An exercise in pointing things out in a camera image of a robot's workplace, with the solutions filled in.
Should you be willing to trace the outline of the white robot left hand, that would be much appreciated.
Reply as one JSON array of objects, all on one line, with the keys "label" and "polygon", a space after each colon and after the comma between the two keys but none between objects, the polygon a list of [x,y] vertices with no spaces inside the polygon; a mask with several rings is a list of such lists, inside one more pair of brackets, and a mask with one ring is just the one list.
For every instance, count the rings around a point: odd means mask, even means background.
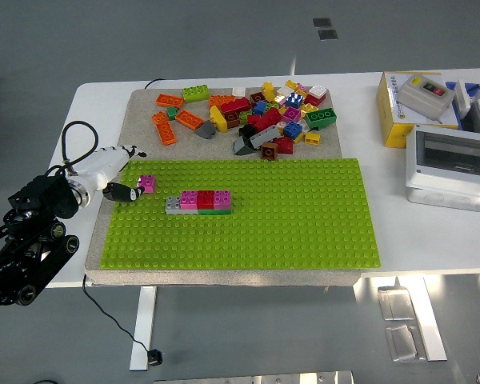
[{"label": "white robot left hand", "polygon": [[144,187],[131,188],[112,180],[123,170],[129,160],[146,153],[136,146],[111,146],[100,148],[69,170],[66,176],[80,207],[87,206],[96,191],[115,202],[133,202],[145,191]]}]

